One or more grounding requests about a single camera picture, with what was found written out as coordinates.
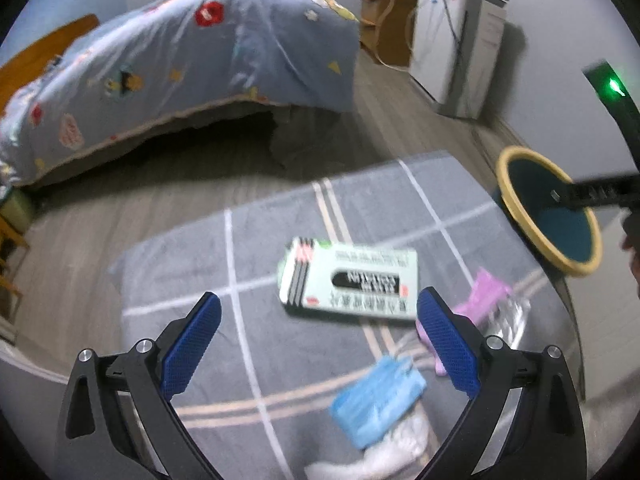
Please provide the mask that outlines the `person's right hand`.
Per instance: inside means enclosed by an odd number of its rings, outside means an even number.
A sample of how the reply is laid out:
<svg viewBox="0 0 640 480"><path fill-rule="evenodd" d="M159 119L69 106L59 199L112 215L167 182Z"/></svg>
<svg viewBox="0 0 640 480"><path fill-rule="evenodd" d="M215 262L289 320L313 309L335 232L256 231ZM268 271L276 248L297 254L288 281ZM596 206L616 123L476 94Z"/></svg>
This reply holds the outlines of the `person's right hand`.
<svg viewBox="0 0 640 480"><path fill-rule="evenodd" d="M630 272L637 283L637 295L640 296L640 212L633 211L622 223L625 237L622 249L630 253Z"/></svg>

